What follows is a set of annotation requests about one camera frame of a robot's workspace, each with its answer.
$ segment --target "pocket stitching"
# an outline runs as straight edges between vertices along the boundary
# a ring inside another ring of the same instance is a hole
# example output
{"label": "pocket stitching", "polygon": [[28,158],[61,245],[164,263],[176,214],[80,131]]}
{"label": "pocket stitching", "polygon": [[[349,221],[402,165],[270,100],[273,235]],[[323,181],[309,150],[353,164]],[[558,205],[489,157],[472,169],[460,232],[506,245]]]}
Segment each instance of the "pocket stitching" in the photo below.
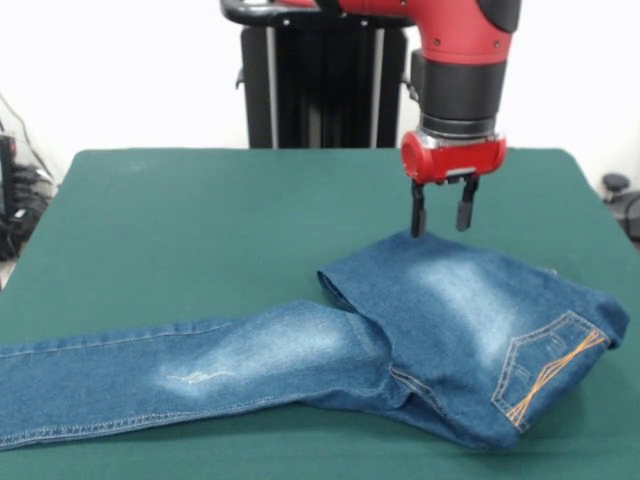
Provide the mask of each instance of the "pocket stitching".
{"label": "pocket stitching", "polygon": [[[565,313],[560,315],[560,317],[558,317],[556,320],[554,320],[553,322],[549,323],[548,325],[542,328],[539,328],[538,330],[535,330],[526,335],[514,337],[511,340],[511,342],[509,342],[509,347],[507,348],[507,354],[505,356],[505,360],[502,365],[502,371],[500,372],[498,386],[496,387],[495,391],[493,392],[493,395],[491,396],[491,403],[493,403],[494,406],[498,408],[498,410],[500,410],[505,416],[507,416],[507,413],[514,408],[513,405],[509,404],[509,402],[507,402],[503,398],[503,395],[505,390],[507,389],[507,386],[510,384],[511,375],[516,365],[515,357],[517,356],[519,348],[523,345],[526,345],[527,343],[531,343],[533,341],[539,340],[541,338],[545,338],[553,334],[559,328],[565,326],[568,323],[573,323],[575,326],[581,328],[585,332],[589,332],[593,330],[597,331],[598,334],[604,337],[605,339],[604,341],[605,348],[608,347],[611,343],[610,337],[607,334],[605,334],[600,328],[598,328],[597,326],[589,322],[587,319],[581,317],[580,315],[578,315],[572,310],[566,311]],[[517,428],[520,432],[524,432],[529,428],[529,425],[524,419],[519,423],[519,425],[514,425],[513,422],[511,421],[509,421],[509,423],[511,423],[511,425]]]}

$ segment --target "black cable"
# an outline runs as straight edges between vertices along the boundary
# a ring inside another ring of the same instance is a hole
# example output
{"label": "black cable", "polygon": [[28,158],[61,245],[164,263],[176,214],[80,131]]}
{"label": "black cable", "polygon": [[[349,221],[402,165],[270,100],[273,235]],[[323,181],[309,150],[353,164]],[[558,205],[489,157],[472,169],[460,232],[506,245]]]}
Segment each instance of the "black cable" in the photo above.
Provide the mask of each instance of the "black cable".
{"label": "black cable", "polygon": [[47,165],[44,163],[44,160],[42,160],[42,157],[40,157],[40,155],[38,155],[38,152],[36,152],[35,148],[33,148],[33,145],[31,144],[31,139],[29,138],[29,133],[27,132],[27,125],[24,123],[24,120],[22,119],[22,117],[20,115],[18,115],[18,113],[11,107],[11,105],[9,104],[9,102],[7,102],[7,99],[4,98],[4,96],[2,95],[2,92],[0,92],[0,102],[2,102],[4,104],[4,106],[6,107],[7,110],[9,110],[9,113],[11,115],[13,115],[15,117],[16,120],[18,120],[18,123],[20,123],[20,126],[22,127],[22,135],[24,136],[24,140],[25,142],[27,142],[27,145],[29,146],[29,150],[31,150],[31,153],[33,153],[33,156],[36,157],[36,160],[38,161],[38,163],[40,164],[40,166],[42,167],[42,169],[47,172],[47,175],[49,175],[51,178],[55,178],[53,176],[53,174],[51,173],[51,170],[49,170],[49,168],[47,167]]}
{"label": "black cable", "polygon": [[627,206],[624,209],[624,231],[627,234],[627,237],[633,239],[631,236],[631,220],[629,220],[629,213],[631,213],[631,207],[633,207],[637,202],[640,202],[640,193],[636,194],[630,201],[627,203]]}

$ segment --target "green table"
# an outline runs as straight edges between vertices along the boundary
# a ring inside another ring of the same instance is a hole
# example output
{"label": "green table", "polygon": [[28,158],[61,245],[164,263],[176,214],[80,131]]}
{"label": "green table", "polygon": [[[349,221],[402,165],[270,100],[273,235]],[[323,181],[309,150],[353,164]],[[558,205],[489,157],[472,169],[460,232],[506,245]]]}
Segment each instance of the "green table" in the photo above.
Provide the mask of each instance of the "green table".
{"label": "green table", "polygon": [[[610,291],[640,318],[637,252],[567,154],[510,151],[465,234],[460,189],[427,188],[433,231]],[[392,150],[83,152],[1,296],[0,342],[325,303],[316,268],[408,228],[409,207]],[[4,452],[0,478],[638,478],[638,405],[632,323],[509,454],[292,405]]]}

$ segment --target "blue denim jeans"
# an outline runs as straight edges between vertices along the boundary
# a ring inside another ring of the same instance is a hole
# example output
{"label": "blue denim jeans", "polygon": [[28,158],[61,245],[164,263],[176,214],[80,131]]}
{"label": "blue denim jeans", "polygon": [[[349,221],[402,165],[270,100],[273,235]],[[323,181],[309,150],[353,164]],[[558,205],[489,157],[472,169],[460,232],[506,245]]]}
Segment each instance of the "blue denim jeans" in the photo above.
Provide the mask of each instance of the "blue denim jeans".
{"label": "blue denim jeans", "polygon": [[0,448],[291,402],[511,448],[629,321],[606,293],[435,235],[397,234],[318,276],[336,308],[0,347]]}

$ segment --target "jeans seam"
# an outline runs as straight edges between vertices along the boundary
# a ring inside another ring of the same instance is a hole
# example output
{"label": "jeans seam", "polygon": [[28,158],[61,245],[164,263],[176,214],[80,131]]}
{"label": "jeans seam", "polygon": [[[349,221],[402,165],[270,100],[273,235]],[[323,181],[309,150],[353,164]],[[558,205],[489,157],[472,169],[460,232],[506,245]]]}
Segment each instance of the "jeans seam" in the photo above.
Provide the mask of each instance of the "jeans seam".
{"label": "jeans seam", "polygon": [[[375,388],[369,389],[358,389],[354,390],[354,392],[364,393],[370,391],[377,391]],[[331,392],[331,390],[324,390],[322,392],[318,392],[314,394],[316,395],[324,395]],[[0,436],[0,446],[12,446],[17,445],[19,443],[23,443],[26,441],[32,440],[45,440],[45,439],[53,439],[53,438],[76,438],[82,437],[88,433],[100,433],[100,432],[113,432],[116,433],[118,431],[126,432],[128,431],[126,427],[134,426],[134,425],[143,425],[147,423],[148,420],[174,420],[177,418],[181,419],[189,419],[192,417],[193,419],[204,419],[207,417],[211,417],[212,415],[219,414],[220,412],[224,412],[225,415],[235,415],[242,413],[247,407],[259,407],[260,405],[264,405],[266,403],[270,403],[274,400],[277,401],[289,401],[292,399],[300,399],[301,394],[289,394],[282,396],[273,396],[273,397],[265,397],[259,400],[254,400],[251,402],[245,402],[233,405],[232,407],[223,407],[217,408],[213,410],[206,411],[189,411],[189,412],[167,412],[167,413],[154,413],[149,415],[139,415],[135,417],[126,417],[120,418],[117,420],[108,420],[105,422],[97,422],[87,425],[65,425],[65,426],[51,426],[51,427],[41,427],[34,430],[29,430],[23,433],[16,433],[11,435],[2,435]],[[108,427],[108,425],[118,425],[118,428],[114,426]],[[61,433],[61,434],[53,434],[52,432],[55,430],[78,430],[78,432],[73,433]]]}
{"label": "jeans seam", "polygon": [[[82,436],[87,433],[115,431],[114,427],[105,428],[105,426],[109,424],[123,424],[123,427],[127,427],[131,425],[144,424],[146,423],[147,420],[152,420],[152,419],[173,420],[176,418],[184,418],[184,417],[190,417],[190,416],[194,416],[196,418],[204,418],[213,414],[217,414],[221,411],[225,411],[226,413],[229,413],[229,414],[234,414],[234,413],[238,413],[238,411],[241,411],[245,407],[260,406],[260,405],[264,405],[265,403],[269,403],[273,400],[288,400],[290,398],[297,398],[299,396],[300,394],[291,394],[291,395],[278,396],[278,397],[267,397],[267,398],[262,398],[260,400],[256,400],[253,402],[234,405],[232,408],[219,408],[214,410],[207,410],[204,412],[191,411],[191,412],[154,413],[149,415],[140,415],[136,417],[121,418],[118,420],[109,420],[106,422],[97,422],[97,423],[92,423],[88,425],[66,425],[66,426],[55,426],[55,427],[42,427],[36,430],[30,430],[27,433],[0,436],[0,445],[11,445],[11,444],[14,444],[16,440],[18,441],[34,440],[36,439],[35,435],[37,435],[38,433],[40,433],[41,436],[37,437],[37,439],[69,438],[70,435]],[[75,430],[75,429],[79,430],[79,432],[73,433],[73,434],[68,434],[68,433],[55,434],[55,435],[52,434],[54,430]]]}
{"label": "jeans seam", "polygon": [[447,422],[451,423],[454,427],[459,428],[456,422],[454,422],[451,419],[451,417],[445,410],[444,406],[442,405],[442,402],[438,400],[436,393],[433,391],[431,387],[429,387],[428,385],[425,385],[423,382],[421,382],[417,378],[395,367],[391,367],[389,369],[389,372],[391,373],[391,376],[393,378],[401,381],[414,392],[418,394],[422,394],[421,396],[424,395],[423,398],[425,398],[425,400],[429,403],[429,405],[433,407],[433,409],[436,411],[438,415],[440,415]]}
{"label": "jeans seam", "polygon": [[70,346],[70,347],[58,347],[58,348],[48,348],[48,349],[43,349],[43,350],[27,350],[25,352],[15,352],[15,353],[7,353],[4,355],[0,355],[0,359],[2,358],[11,358],[11,357],[19,357],[22,355],[38,355],[40,353],[57,353],[57,352],[66,352],[68,350],[82,350],[85,348],[97,348],[97,347],[108,347],[111,345],[122,345],[125,343],[136,343],[136,342],[143,342],[143,341],[147,341],[147,340],[152,340],[154,338],[158,338],[158,337],[180,337],[180,336],[191,336],[191,335],[204,335],[207,333],[211,333],[215,330],[219,330],[221,328],[225,328],[228,327],[229,325],[232,325],[232,323],[225,323],[224,325],[217,325],[215,327],[212,328],[208,328],[206,330],[203,330],[201,332],[171,332],[171,333],[157,333],[154,335],[146,335],[144,337],[139,337],[139,338],[127,338],[127,339],[121,339],[121,340],[113,340],[113,341],[103,341],[103,342],[97,342],[97,343],[93,343],[93,344],[87,344],[87,345],[74,345],[74,346]]}

